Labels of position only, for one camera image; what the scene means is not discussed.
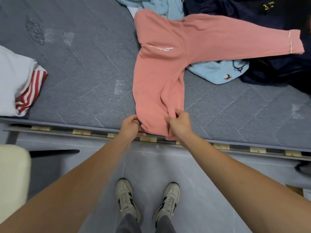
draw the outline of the black chair leg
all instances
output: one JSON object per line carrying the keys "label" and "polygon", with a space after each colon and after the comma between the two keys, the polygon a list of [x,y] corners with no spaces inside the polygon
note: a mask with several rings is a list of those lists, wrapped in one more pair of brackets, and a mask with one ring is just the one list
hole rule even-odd
{"label": "black chair leg", "polygon": [[70,149],[70,150],[35,150],[29,151],[31,158],[48,157],[63,154],[77,154],[80,150]]}

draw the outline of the gray tile floor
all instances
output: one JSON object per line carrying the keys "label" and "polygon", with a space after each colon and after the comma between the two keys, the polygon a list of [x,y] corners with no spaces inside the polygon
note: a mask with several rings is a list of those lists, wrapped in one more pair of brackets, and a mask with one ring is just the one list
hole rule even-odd
{"label": "gray tile floor", "polygon": [[[104,144],[105,141],[101,140],[20,133],[17,145],[27,150],[80,149],[76,155],[33,159],[29,198]],[[311,188],[311,178],[294,170],[296,161],[238,154],[231,156],[282,184]],[[143,233],[155,230],[151,220],[153,212],[161,203],[166,185],[172,181],[181,187],[180,203],[172,218],[177,232],[250,232],[188,151],[181,147],[133,142],[80,233],[115,231],[121,220],[115,184],[121,177],[127,178],[133,187],[133,198],[142,214]]]}

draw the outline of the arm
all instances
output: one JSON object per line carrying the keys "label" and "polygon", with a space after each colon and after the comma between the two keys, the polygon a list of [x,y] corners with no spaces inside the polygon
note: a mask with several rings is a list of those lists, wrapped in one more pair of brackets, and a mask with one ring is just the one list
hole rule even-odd
{"label": "arm", "polygon": [[119,135],[90,158],[62,176],[0,225],[0,232],[77,232],[121,155],[137,136],[136,115],[126,118]]}
{"label": "arm", "polygon": [[310,232],[310,201],[214,148],[192,132],[188,113],[176,113],[165,118],[173,133],[253,233]]}

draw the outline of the sneaker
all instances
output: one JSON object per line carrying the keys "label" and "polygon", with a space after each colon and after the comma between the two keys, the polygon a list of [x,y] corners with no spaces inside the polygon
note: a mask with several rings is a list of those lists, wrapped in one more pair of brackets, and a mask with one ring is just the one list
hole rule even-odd
{"label": "sneaker", "polygon": [[127,213],[133,215],[137,222],[140,221],[140,212],[133,201],[132,187],[128,180],[122,178],[118,181],[116,187],[117,200],[122,212],[122,216]]}
{"label": "sneaker", "polygon": [[180,196],[180,187],[177,183],[170,183],[165,189],[161,206],[153,215],[153,222],[157,228],[159,219],[164,215],[171,219],[175,208],[177,207]]}

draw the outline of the gray mattress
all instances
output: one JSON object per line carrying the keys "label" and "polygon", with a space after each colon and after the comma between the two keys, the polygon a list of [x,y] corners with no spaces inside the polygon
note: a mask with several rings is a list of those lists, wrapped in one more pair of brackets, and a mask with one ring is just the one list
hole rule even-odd
{"label": "gray mattress", "polygon": [[[0,44],[49,73],[30,121],[119,129],[135,113],[134,21],[116,0],[1,0]],[[291,86],[213,85],[185,71],[185,110],[205,139],[311,150],[311,100]]]}

